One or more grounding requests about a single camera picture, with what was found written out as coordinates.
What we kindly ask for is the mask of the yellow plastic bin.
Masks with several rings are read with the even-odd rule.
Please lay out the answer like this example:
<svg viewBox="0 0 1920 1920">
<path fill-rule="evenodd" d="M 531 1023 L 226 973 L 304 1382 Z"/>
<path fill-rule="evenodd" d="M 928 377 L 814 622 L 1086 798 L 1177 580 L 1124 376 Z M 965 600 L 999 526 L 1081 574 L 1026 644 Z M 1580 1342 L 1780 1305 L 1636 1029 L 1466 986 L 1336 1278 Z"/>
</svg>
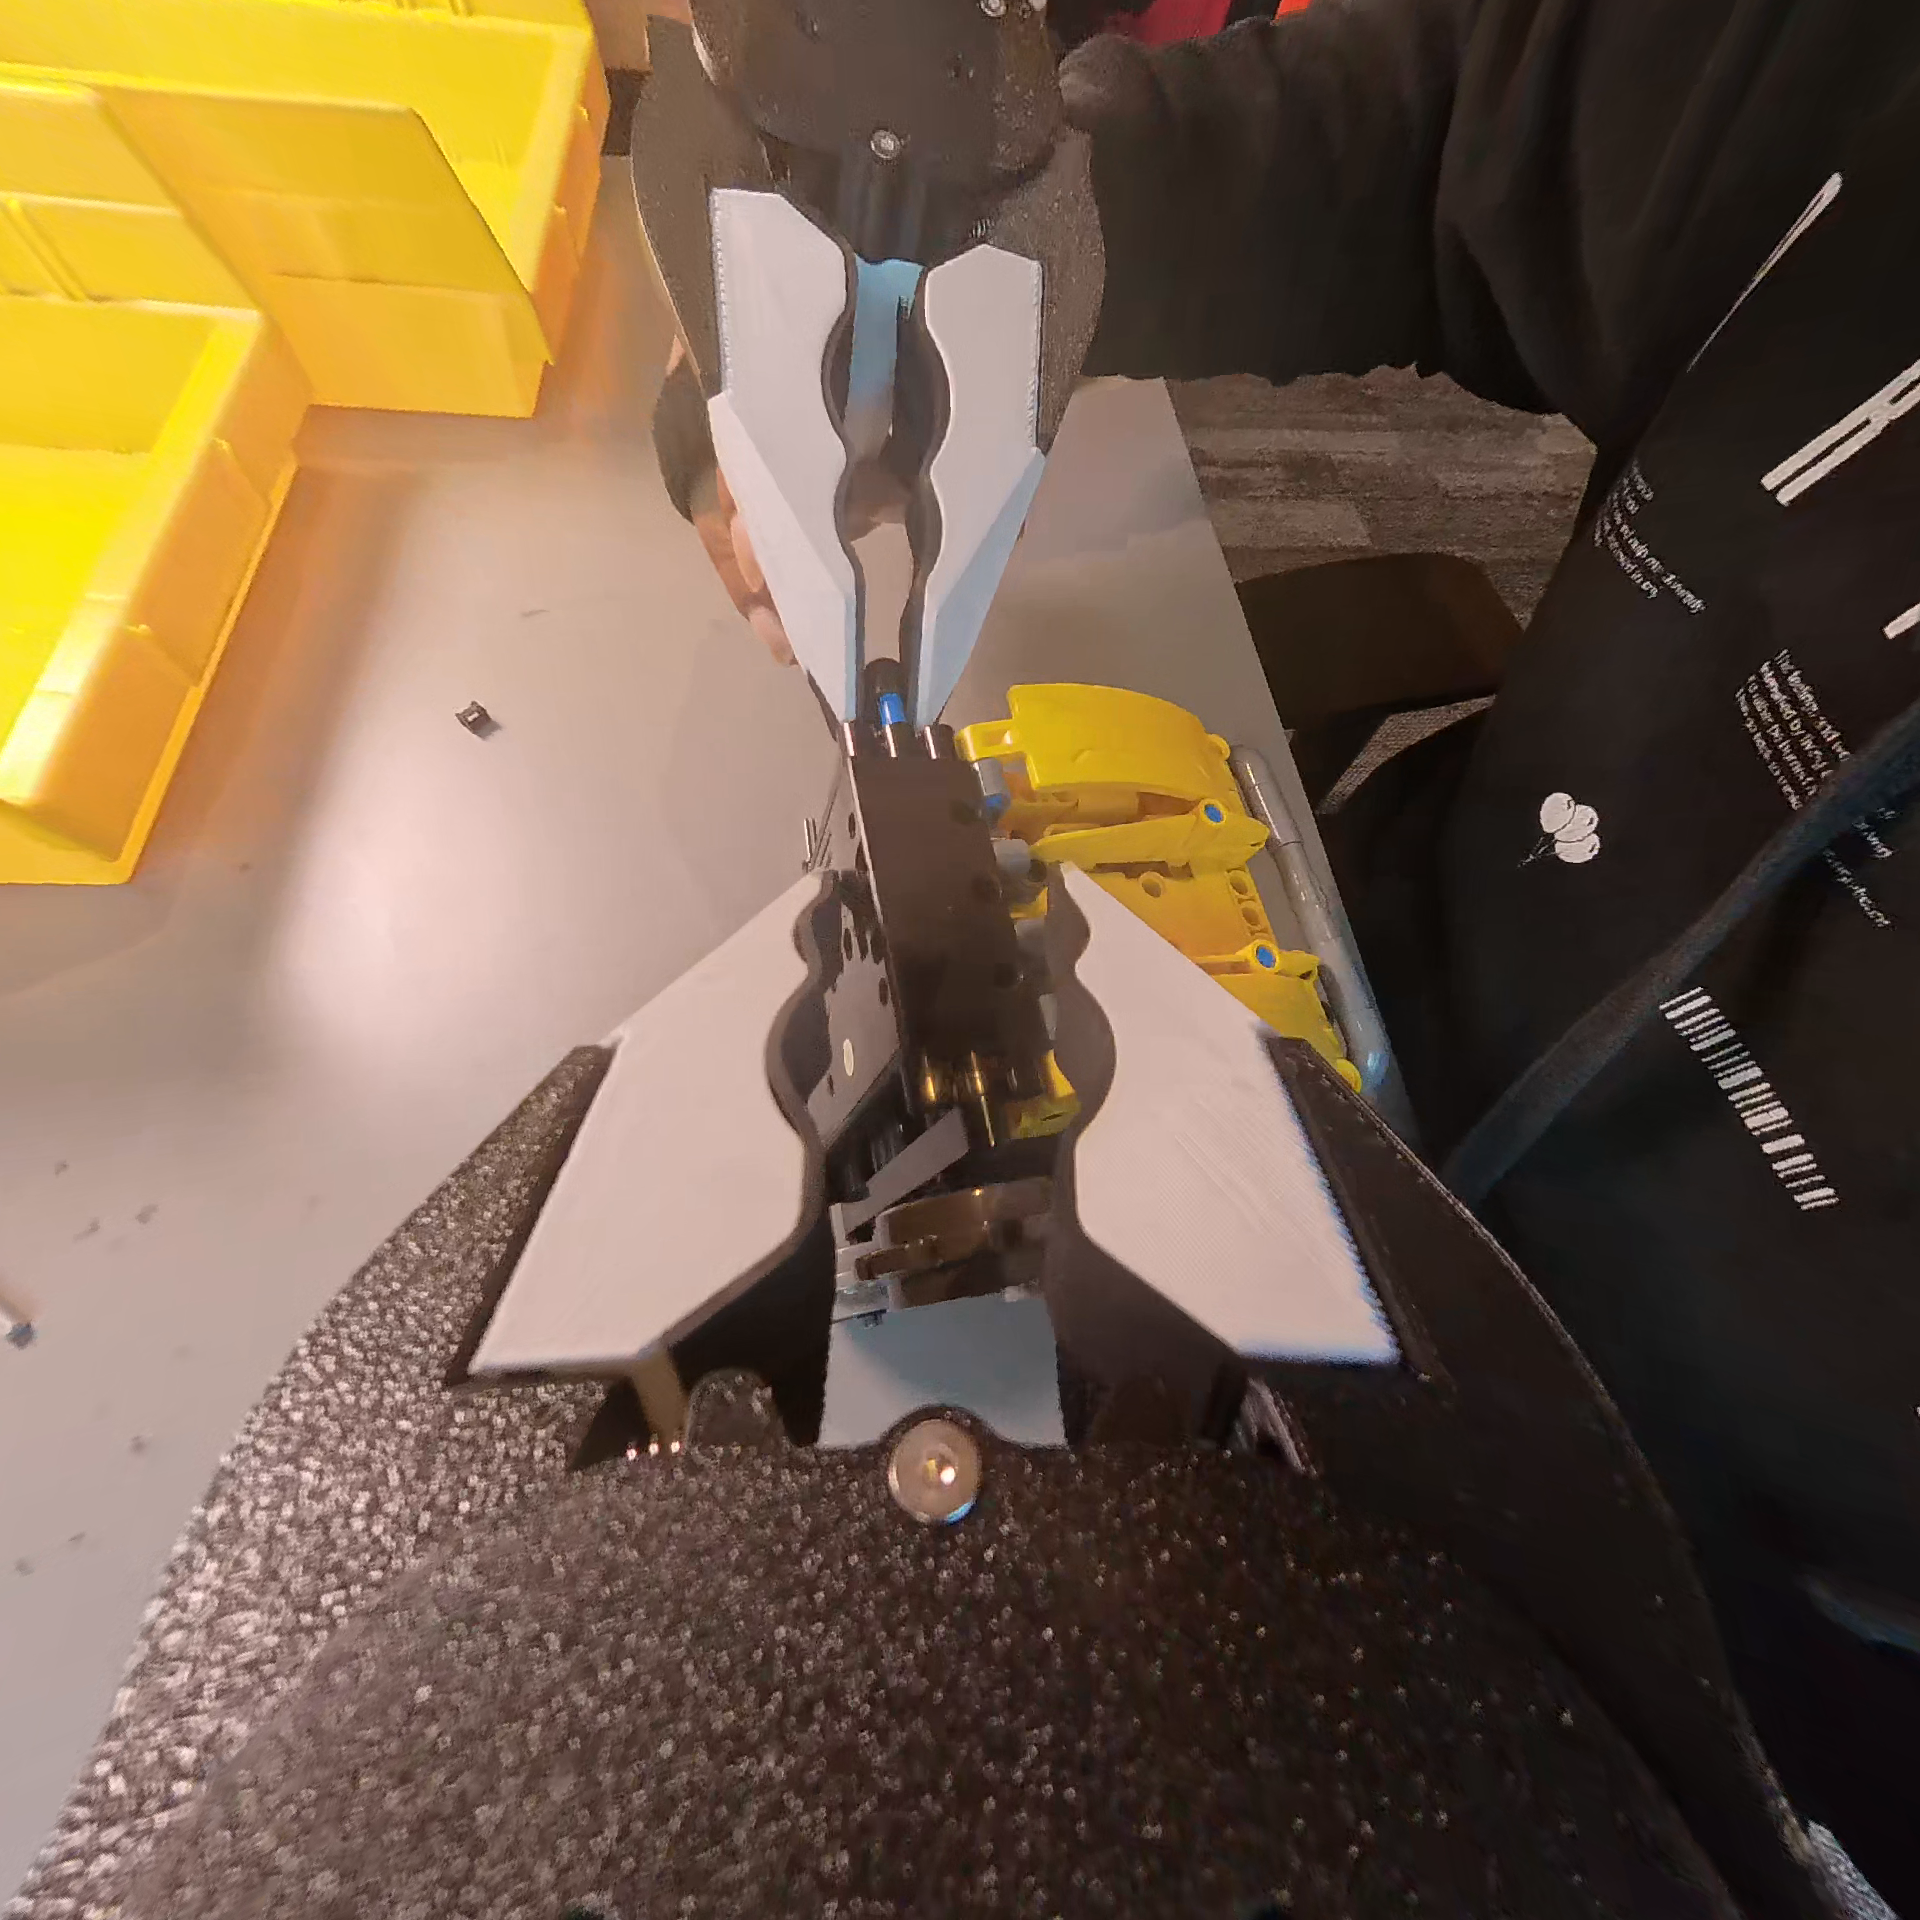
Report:
<svg viewBox="0 0 1920 1920">
<path fill-rule="evenodd" d="M 6 1 L 4 296 L 254 309 L 317 403 L 527 420 L 588 247 L 585 3 Z"/>
</svg>

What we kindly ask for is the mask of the person's right hand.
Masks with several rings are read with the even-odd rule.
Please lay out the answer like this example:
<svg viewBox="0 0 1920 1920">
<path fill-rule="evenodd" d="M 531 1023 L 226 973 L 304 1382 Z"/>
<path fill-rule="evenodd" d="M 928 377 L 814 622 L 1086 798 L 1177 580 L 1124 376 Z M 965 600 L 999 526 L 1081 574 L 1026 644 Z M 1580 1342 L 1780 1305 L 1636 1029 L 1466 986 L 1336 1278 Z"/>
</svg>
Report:
<svg viewBox="0 0 1920 1920">
<path fill-rule="evenodd" d="M 773 659 L 797 665 L 792 640 L 766 586 L 748 524 L 719 466 L 690 486 L 688 511 L 690 526 L 734 610 Z"/>
</svg>

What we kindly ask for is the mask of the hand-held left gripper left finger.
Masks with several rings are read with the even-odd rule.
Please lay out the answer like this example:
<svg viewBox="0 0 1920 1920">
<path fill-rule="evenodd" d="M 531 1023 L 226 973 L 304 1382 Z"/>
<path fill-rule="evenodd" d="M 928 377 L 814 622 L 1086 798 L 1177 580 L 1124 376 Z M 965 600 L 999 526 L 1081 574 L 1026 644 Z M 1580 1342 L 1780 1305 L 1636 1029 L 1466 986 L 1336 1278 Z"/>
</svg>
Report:
<svg viewBox="0 0 1920 1920">
<path fill-rule="evenodd" d="M 780 1368 L 825 1340 L 826 1163 L 791 1038 L 821 995 L 828 875 L 794 879 L 612 1034 L 493 1315 L 477 1379 L 617 1378 L 708 1343 Z"/>
</svg>

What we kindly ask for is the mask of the grey desk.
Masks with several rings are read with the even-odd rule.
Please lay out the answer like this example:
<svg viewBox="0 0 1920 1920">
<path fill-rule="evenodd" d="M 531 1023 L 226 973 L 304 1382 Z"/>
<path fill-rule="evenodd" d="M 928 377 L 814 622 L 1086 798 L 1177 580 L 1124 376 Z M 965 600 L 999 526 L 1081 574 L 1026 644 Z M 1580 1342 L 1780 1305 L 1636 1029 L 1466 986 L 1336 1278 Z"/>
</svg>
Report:
<svg viewBox="0 0 1920 1920">
<path fill-rule="evenodd" d="M 4 1898 L 324 1304 L 800 875 L 836 747 L 662 491 L 671 334 L 610 155 L 536 416 L 310 412 L 136 875 L 4 887 Z"/>
</svg>

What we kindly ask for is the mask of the person's right forearm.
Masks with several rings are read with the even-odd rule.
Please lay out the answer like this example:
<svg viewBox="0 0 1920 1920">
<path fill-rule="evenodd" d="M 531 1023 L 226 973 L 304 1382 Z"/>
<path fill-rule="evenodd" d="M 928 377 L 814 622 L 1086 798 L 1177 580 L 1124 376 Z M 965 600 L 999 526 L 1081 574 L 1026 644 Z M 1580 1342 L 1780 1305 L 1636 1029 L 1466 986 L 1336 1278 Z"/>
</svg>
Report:
<svg viewBox="0 0 1920 1920">
<path fill-rule="evenodd" d="M 1310 3 L 1095 38 L 1062 91 L 1107 247 L 1091 376 L 1440 371 L 1604 440 L 1688 364 L 1656 3 Z"/>
</svg>

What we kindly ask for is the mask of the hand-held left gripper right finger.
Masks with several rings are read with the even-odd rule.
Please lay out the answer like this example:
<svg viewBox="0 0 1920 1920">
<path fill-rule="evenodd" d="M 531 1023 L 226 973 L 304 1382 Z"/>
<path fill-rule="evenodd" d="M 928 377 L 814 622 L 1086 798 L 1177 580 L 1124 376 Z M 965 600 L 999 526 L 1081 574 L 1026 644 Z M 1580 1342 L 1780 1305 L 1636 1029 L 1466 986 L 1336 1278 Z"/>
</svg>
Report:
<svg viewBox="0 0 1920 1920">
<path fill-rule="evenodd" d="M 1052 877 L 1046 941 L 1076 1097 L 1042 1279 L 1067 1355 L 1167 1387 L 1396 1364 L 1269 1026 L 1086 871 Z"/>
</svg>

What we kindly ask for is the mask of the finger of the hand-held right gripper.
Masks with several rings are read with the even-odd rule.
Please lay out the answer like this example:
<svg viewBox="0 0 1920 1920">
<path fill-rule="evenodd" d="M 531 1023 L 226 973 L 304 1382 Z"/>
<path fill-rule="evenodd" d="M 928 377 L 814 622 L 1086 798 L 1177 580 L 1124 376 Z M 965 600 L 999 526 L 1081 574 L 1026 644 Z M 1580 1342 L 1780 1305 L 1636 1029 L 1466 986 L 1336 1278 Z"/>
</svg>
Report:
<svg viewBox="0 0 1920 1920">
<path fill-rule="evenodd" d="M 862 578 L 845 527 L 851 464 L 894 422 L 908 262 L 866 259 L 775 190 L 708 196 L 719 467 L 797 661 L 836 723 L 858 716 Z"/>
<path fill-rule="evenodd" d="M 906 710 L 949 708 L 1044 476 L 1044 269 L 983 244 L 928 269 L 910 344 L 928 394 L 906 496 L 915 587 L 903 615 Z"/>
</svg>

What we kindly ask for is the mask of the black yellow toy brick vehicle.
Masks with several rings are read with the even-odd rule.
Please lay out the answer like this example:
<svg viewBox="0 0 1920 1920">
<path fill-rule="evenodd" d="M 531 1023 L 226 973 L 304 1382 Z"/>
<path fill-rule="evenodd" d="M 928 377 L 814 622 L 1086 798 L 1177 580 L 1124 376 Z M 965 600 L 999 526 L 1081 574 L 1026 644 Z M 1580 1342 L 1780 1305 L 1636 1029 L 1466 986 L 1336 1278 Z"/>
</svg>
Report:
<svg viewBox="0 0 1920 1920">
<path fill-rule="evenodd" d="M 1276 1034 L 1380 1100 L 1393 1061 L 1343 909 L 1269 761 L 1165 697 L 1018 684 L 1011 714 L 912 726 L 897 659 L 862 669 L 828 801 L 817 998 L 788 1029 L 828 1161 L 832 1315 L 1041 1283 L 1054 1058 L 1044 915 L 1076 868 Z"/>
</svg>

